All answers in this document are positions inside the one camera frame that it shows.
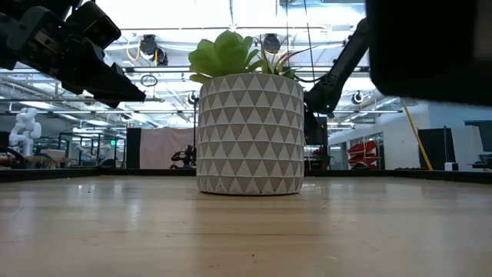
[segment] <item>green succulent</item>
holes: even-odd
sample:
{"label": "green succulent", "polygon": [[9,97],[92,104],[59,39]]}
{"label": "green succulent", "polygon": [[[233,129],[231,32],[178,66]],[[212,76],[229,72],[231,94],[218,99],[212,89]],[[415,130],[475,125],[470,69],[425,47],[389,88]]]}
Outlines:
{"label": "green succulent", "polygon": [[228,30],[220,34],[215,42],[202,39],[197,49],[188,56],[190,70],[196,73],[190,77],[191,80],[204,83],[215,77],[254,72],[264,61],[250,65],[260,51],[255,49],[249,52],[252,45],[252,37],[243,38]]}

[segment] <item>wooden surface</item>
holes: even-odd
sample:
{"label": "wooden surface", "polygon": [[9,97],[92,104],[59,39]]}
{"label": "wooden surface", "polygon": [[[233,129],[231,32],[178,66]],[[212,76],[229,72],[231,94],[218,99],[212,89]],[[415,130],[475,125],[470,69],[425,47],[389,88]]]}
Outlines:
{"label": "wooden surface", "polygon": [[492,276],[492,186],[309,178],[299,195],[194,178],[0,185],[0,276]]}

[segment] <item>black robotic arm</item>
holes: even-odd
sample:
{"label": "black robotic arm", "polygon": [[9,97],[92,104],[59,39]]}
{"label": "black robotic arm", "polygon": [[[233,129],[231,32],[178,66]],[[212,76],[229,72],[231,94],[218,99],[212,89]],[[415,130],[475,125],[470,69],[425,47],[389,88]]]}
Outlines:
{"label": "black robotic arm", "polygon": [[330,115],[337,107],[345,82],[369,49],[369,26],[362,19],[329,73],[304,93],[306,112]]}
{"label": "black robotic arm", "polygon": [[121,36],[94,3],[81,0],[1,0],[0,67],[22,62],[61,81],[77,95],[84,90],[116,108],[122,101],[144,101],[145,93],[121,68],[104,62],[104,50]]}

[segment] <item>yellow pole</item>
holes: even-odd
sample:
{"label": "yellow pole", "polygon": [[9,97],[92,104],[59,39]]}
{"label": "yellow pole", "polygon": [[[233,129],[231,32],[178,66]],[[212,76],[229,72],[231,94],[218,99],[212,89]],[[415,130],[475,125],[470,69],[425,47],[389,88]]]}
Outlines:
{"label": "yellow pole", "polygon": [[405,105],[405,102],[403,101],[403,99],[400,99],[400,101],[401,101],[401,104],[403,104],[405,112],[407,113],[408,121],[410,121],[410,125],[412,126],[412,131],[414,131],[415,138],[417,139],[417,142],[418,142],[418,147],[421,149],[422,156],[424,157],[425,163],[427,164],[427,168],[430,171],[433,171],[432,165],[429,162],[429,158],[427,157],[427,154],[425,153],[424,146],[422,145],[421,138],[419,138],[417,130],[415,129],[414,120],[412,119],[412,116],[410,115],[410,112],[408,111],[408,107]]}

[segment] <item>white geometric pot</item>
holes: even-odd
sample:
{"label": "white geometric pot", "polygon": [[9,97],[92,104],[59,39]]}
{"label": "white geometric pot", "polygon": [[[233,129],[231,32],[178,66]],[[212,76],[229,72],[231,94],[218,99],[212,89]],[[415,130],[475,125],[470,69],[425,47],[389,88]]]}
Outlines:
{"label": "white geometric pot", "polygon": [[197,183],[225,195],[297,193],[304,177],[304,93],[276,75],[214,78],[200,91]]}

